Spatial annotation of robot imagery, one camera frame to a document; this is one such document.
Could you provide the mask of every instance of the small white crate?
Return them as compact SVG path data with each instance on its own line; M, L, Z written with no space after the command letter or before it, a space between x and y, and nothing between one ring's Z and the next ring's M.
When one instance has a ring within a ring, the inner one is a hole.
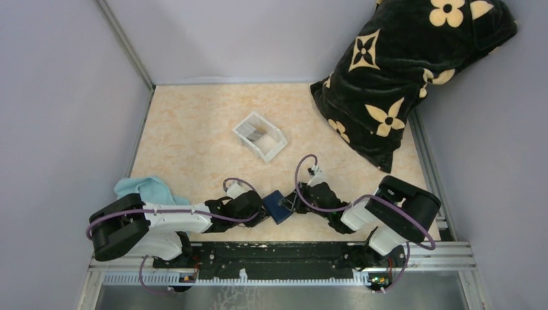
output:
M252 112L232 131L257 158L268 163L288 141L282 131L256 112Z

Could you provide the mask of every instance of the light blue towel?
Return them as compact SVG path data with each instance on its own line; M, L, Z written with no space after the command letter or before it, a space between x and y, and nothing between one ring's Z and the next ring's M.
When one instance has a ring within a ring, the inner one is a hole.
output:
M157 176L148 178L129 178L121 179L114 192L118 199L127 194L141 194L141 200L144 202L157 203L158 205L189 205L187 198L171 195L169 187Z

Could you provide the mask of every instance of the pillow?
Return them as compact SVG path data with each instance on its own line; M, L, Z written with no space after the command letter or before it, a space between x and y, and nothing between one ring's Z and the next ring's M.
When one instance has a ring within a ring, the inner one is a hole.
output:
M382 171L428 94L517 33L499 0L384 0L333 73L311 85L320 113Z

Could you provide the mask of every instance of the table surface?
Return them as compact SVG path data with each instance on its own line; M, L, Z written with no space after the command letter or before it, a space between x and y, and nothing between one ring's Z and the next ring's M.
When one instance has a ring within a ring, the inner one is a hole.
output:
M257 112L288 139L264 163L239 143L232 128ZM222 182L238 177L264 197L293 188L295 168L309 153L318 155L329 186L344 201L373 193L386 176L354 152L315 108L309 84L158 86L147 117L132 177L159 176L172 194L191 203L225 196ZM307 181L305 162L300 181ZM394 152L392 175L426 188L410 128ZM293 214L280 225L268 218L254 228L191 234L192 241L363 241L374 226L339 234L316 214ZM439 240L436 223L430 234Z

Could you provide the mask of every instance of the cream flower print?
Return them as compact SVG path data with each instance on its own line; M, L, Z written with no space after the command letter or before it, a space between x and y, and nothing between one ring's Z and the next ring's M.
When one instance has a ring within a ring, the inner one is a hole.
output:
M332 119L329 119L327 122L329 123L329 125L331 125L331 127L333 127L333 129L335 129L341 135L341 138L344 141L346 141L347 143L350 143L350 138L348 138L348 135L344 133L346 132L346 128L340 121L334 121Z
M405 128L405 123L397 118L397 114L399 113L399 108L401 107L403 100L404 97L396 101L390 107L390 109L388 109L388 114L385 111L372 105L365 105L365 108L367 109L367 112L369 112L369 115L371 115L372 118L381 123L377 127L376 134L378 136L388 137L388 134L392 129L399 130Z
M465 4L465 0L430 0L433 9L430 13L430 22L436 27L447 24L453 28L460 26L464 20L460 7Z
M484 16L485 14L487 14L487 12L491 11L492 8L494 8L494 5L483 0L472 2L470 4L470 11L472 11L472 20Z
M352 61L348 71L360 67L374 68L380 70L377 66L377 40L379 39L379 33L381 29L375 31L367 36L358 36L354 41L354 49L352 54Z
M324 85L326 85L326 88L330 88L331 87L331 76L333 75L333 72L329 75L329 77L327 78L327 80L324 82Z
M420 98L424 98L427 96L428 83L432 83L434 85L442 85L449 82L449 80L455 75L455 69L443 71L436 78L434 78L434 74L429 69L424 68L424 71L425 72L423 73L423 79L425 80L425 84L421 88L421 92L419 93Z

